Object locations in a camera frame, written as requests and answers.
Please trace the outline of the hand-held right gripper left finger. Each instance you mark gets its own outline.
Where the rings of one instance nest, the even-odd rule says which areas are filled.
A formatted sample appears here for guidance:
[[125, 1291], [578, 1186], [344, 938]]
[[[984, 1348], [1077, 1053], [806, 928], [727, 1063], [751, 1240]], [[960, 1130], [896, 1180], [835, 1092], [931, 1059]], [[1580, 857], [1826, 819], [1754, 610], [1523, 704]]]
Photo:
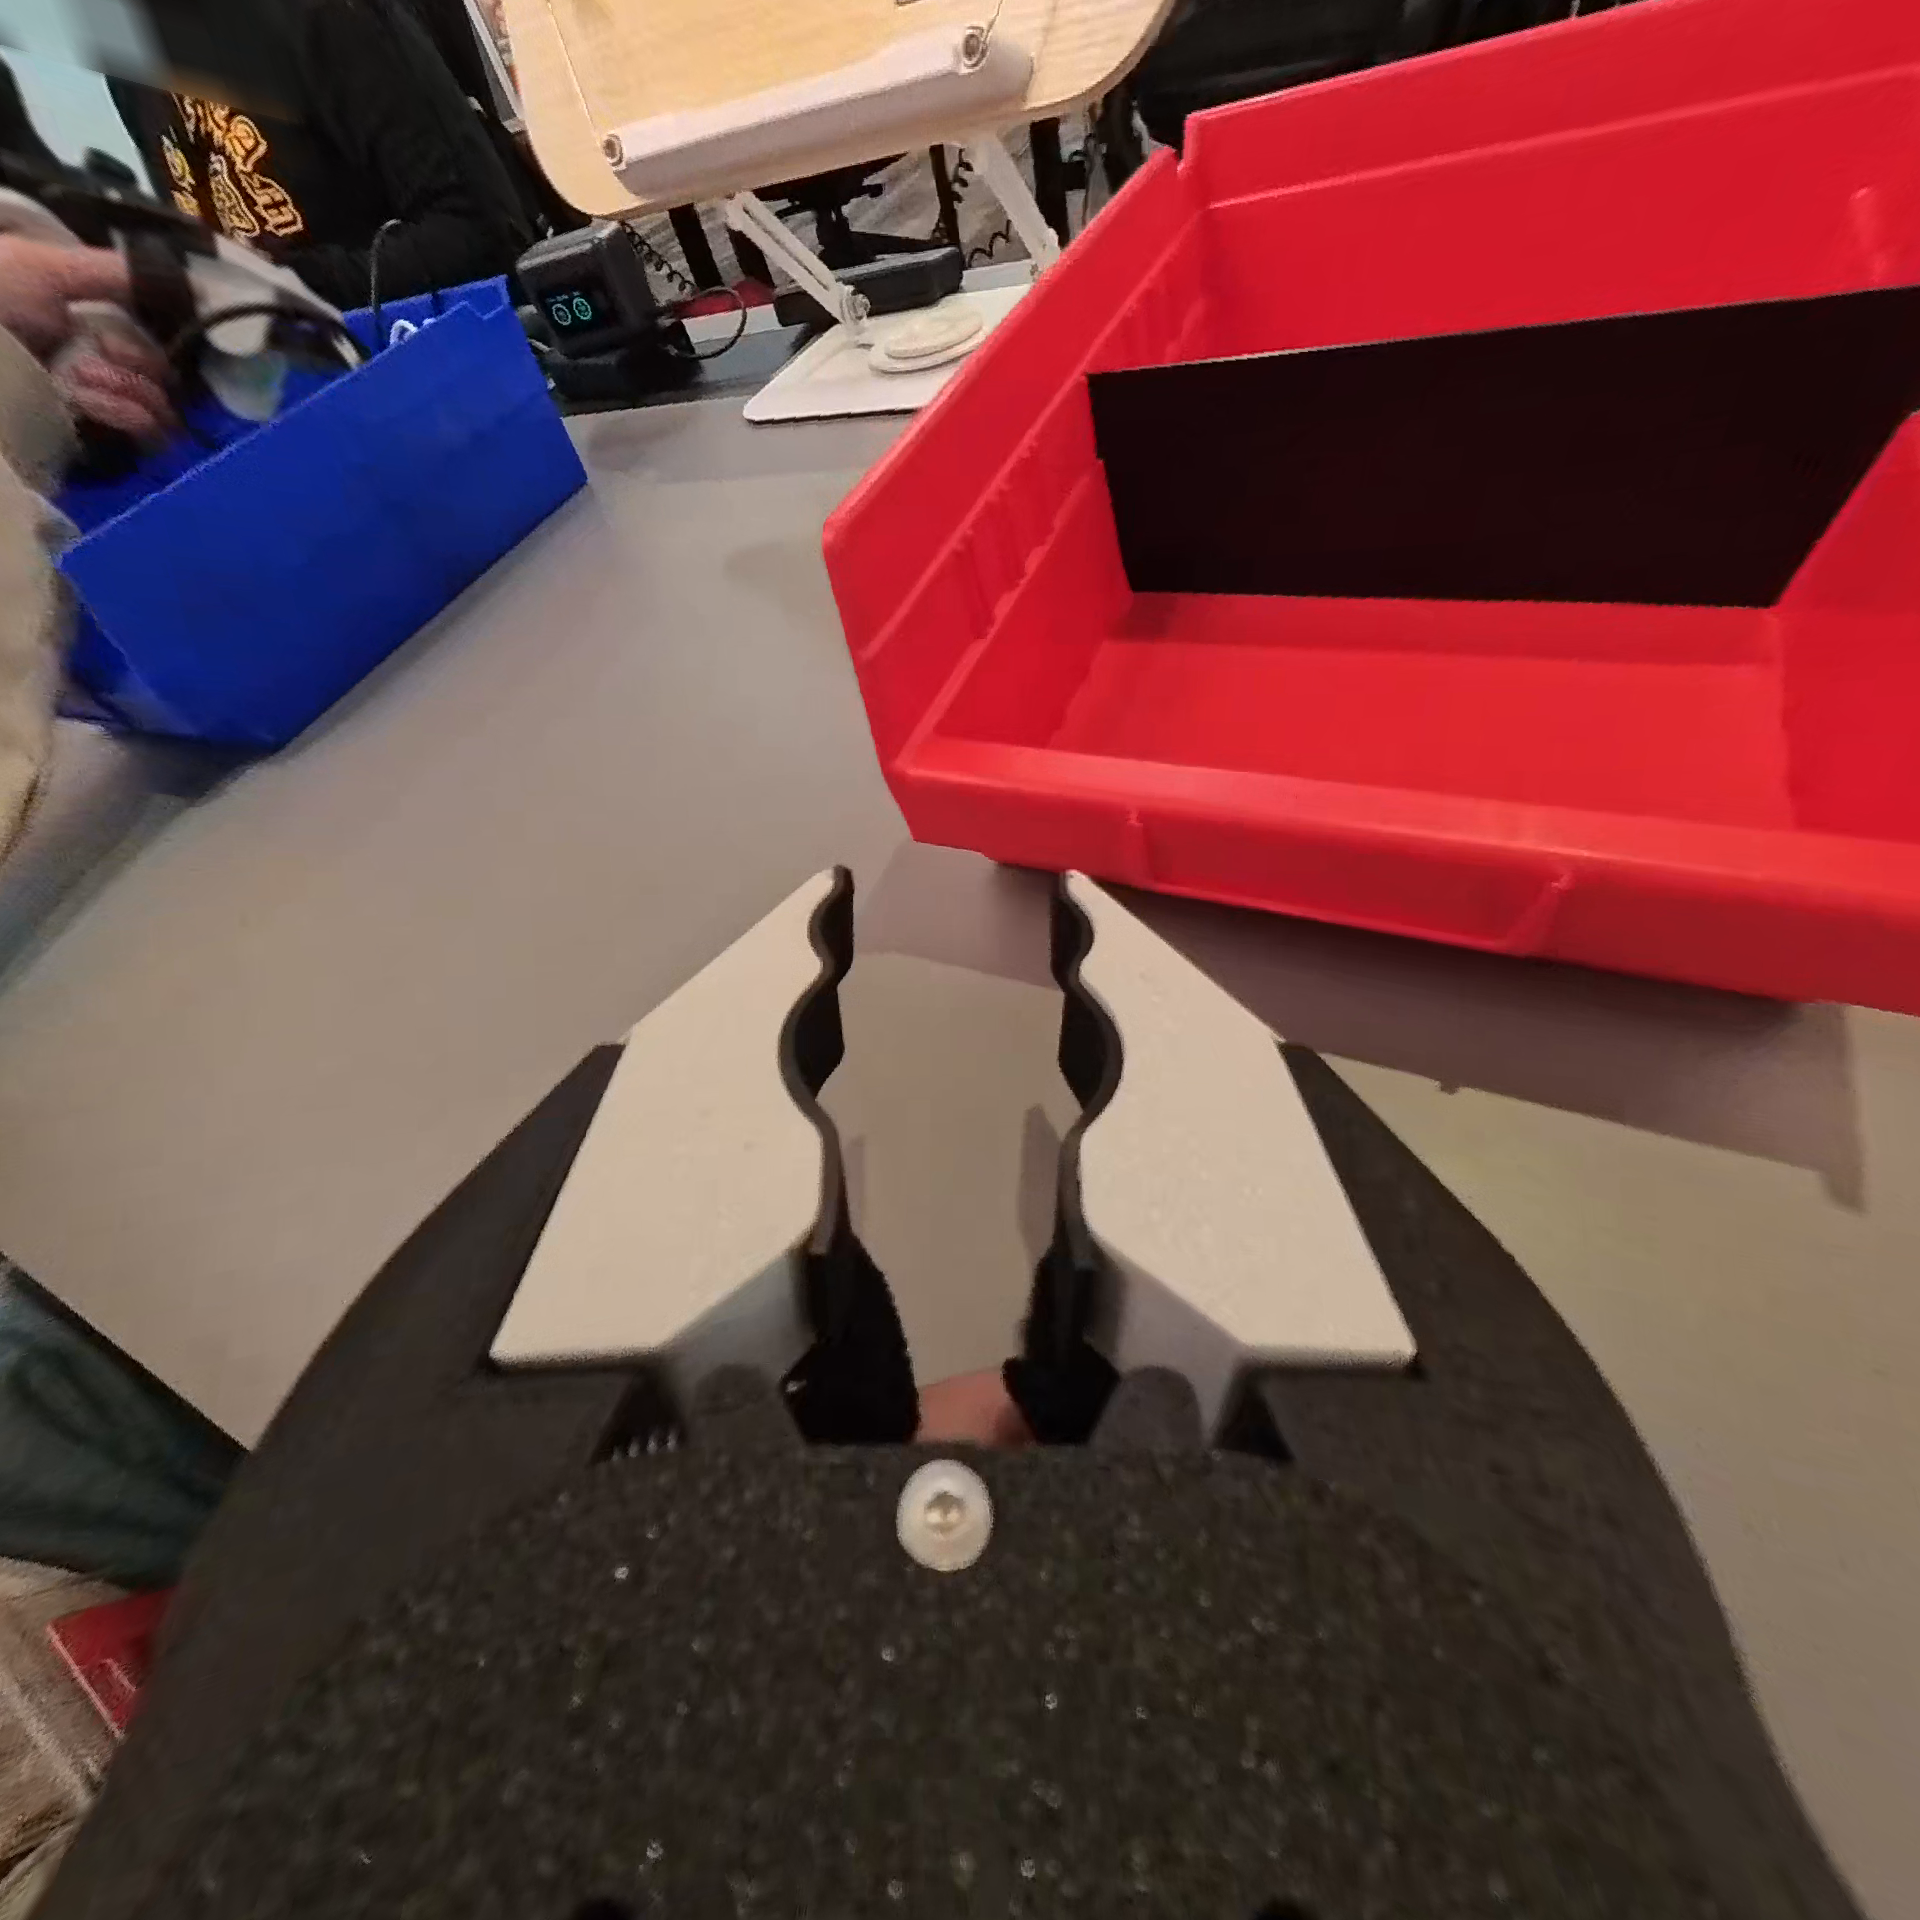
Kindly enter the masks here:
[[828, 865], [629, 1030], [493, 1366], [638, 1368], [680, 1416], [748, 1368], [814, 1442], [914, 1436], [901, 1308], [822, 1111], [851, 964], [853, 875]]

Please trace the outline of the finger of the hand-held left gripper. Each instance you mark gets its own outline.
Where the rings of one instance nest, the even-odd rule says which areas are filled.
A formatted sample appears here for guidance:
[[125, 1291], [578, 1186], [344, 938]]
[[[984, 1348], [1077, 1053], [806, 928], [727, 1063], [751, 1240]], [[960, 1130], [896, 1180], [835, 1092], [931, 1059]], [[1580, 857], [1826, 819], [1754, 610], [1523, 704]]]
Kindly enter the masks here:
[[244, 423], [270, 423], [297, 379], [361, 369], [344, 314], [286, 273], [196, 273], [196, 375]]

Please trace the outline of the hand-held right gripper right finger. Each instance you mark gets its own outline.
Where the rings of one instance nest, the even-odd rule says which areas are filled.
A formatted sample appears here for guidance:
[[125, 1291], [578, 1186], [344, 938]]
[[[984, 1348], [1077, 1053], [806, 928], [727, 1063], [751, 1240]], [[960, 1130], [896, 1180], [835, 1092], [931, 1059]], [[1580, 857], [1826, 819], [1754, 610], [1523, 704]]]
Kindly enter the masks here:
[[1081, 1444], [1123, 1379], [1170, 1372], [1205, 1442], [1268, 1372], [1404, 1375], [1416, 1334], [1282, 1039], [1081, 872], [1052, 888], [1052, 1231], [1005, 1388]]

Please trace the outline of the blue storage bin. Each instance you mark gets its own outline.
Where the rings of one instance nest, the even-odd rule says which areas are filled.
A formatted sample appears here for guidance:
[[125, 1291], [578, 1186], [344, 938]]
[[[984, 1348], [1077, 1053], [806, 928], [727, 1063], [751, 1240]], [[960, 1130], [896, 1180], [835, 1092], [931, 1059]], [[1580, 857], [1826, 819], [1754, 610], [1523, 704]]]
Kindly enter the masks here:
[[63, 718], [270, 754], [588, 484], [504, 274], [345, 314], [271, 420], [214, 395], [58, 495]]

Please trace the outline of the red storage bin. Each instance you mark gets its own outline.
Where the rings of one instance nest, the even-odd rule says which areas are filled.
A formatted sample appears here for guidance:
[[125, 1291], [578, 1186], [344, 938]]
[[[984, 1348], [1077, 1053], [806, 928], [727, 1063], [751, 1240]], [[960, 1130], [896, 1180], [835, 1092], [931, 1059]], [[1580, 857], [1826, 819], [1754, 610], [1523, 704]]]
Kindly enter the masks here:
[[1913, 3], [1630, 3], [1199, 111], [824, 522], [925, 843], [1918, 1014], [1918, 414], [1764, 610], [1128, 587], [1087, 375], [1918, 284]]

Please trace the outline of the person's left forearm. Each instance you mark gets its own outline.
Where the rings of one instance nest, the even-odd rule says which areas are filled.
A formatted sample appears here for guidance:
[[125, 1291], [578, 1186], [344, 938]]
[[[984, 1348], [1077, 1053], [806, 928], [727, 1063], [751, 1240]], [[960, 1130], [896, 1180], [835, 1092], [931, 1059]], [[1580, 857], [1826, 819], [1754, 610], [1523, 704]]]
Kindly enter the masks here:
[[30, 823], [51, 757], [72, 610], [56, 496], [80, 450], [50, 370], [4, 331], [4, 860]]

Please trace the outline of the grey desk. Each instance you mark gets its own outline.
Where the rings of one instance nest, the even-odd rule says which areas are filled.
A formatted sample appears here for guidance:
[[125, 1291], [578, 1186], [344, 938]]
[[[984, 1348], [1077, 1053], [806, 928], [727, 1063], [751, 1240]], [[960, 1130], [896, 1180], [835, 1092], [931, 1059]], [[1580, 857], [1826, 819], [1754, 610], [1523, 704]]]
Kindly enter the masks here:
[[[801, 878], [920, 1379], [1016, 1334], [1070, 1120], [1048, 880], [908, 838], [824, 576], [907, 418], [770, 345], [569, 420], [588, 487], [252, 768], [63, 730], [4, 867], [4, 1252], [249, 1444], [404, 1234]], [[1330, 1056], [1657, 1456], [1872, 1918], [1918, 1915], [1918, 1020], [1126, 894]]]

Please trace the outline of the person's left hand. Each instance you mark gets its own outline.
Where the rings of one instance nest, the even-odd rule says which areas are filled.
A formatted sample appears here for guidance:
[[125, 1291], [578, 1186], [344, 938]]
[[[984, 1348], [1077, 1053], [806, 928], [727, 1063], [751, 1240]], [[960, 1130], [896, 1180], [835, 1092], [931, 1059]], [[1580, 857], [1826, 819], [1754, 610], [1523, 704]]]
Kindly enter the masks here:
[[4, 331], [40, 361], [72, 420], [147, 448], [180, 427], [169, 359], [129, 311], [121, 254], [7, 233]]

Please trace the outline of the small black display device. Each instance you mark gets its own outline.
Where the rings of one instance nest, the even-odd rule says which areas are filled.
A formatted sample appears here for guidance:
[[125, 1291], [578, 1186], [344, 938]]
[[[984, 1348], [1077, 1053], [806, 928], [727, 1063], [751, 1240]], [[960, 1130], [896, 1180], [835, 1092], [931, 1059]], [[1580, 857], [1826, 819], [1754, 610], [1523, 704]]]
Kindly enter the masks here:
[[685, 327], [654, 300], [631, 226], [594, 220], [546, 236], [512, 279], [522, 331], [563, 407], [615, 410], [694, 385]]

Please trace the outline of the wooden book stand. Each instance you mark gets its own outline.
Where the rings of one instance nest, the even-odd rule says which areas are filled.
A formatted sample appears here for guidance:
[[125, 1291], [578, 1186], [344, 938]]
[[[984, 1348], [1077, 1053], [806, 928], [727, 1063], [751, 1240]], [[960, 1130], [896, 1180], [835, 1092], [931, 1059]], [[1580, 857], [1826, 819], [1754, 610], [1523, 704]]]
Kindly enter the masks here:
[[[600, 220], [718, 207], [780, 259], [828, 331], [746, 420], [914, 414], [1061, 259], [1005, 139], [1098, 101], [1171, 3], [506, 3], [522, 128], [556, 196]], [[776, 217], [774, 185], [959, 148], [1016, 233], [1010, 290], [878, 319]]]

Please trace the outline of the black power adapter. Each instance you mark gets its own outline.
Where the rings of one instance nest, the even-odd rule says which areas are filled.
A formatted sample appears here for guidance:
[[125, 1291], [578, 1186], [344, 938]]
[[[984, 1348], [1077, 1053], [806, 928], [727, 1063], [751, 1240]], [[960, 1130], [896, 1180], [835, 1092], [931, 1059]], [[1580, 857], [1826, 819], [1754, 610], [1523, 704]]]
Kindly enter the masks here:
[[[920, 254], [888, 254], [867, 259], [832, 274], [868, 303], [871, 319], [901, 311], [919, 311], [960, 290], [964, 254], [959, 247], [936, 247]], [[805, 323], [822, 331], [839, 323], [839, 310], [824, 305], [805, 284], [785, 286], [774, 300], [780, 323]]]

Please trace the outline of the person's leg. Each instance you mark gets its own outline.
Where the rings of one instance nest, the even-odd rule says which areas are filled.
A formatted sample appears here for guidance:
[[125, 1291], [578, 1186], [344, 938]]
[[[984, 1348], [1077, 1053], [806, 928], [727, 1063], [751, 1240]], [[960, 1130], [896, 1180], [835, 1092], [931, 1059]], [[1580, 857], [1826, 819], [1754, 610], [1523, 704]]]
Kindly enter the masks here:
[[248, 1450], [4, 1263], [4, 1559], [169, 1589]]

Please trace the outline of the red flat box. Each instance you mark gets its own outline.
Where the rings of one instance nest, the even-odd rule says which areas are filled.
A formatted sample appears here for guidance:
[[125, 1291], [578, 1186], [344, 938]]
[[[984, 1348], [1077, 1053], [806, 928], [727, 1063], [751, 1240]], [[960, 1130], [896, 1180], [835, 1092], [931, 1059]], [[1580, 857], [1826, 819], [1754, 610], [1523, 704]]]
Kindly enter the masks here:
[[51, 1616], [45, 1644], [115, 1739], [129, 1728], [156, 1667], [173, 1589], [102, 1599]]

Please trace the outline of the black bin divider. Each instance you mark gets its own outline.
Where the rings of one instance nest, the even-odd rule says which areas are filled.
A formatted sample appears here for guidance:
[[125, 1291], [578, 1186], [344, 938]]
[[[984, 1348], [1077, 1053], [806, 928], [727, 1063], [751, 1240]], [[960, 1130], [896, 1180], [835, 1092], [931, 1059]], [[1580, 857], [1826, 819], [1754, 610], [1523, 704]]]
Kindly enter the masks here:
[[1918, 410], [1918, 286], [1087, 375], [1128, 587], [1776, 607]]

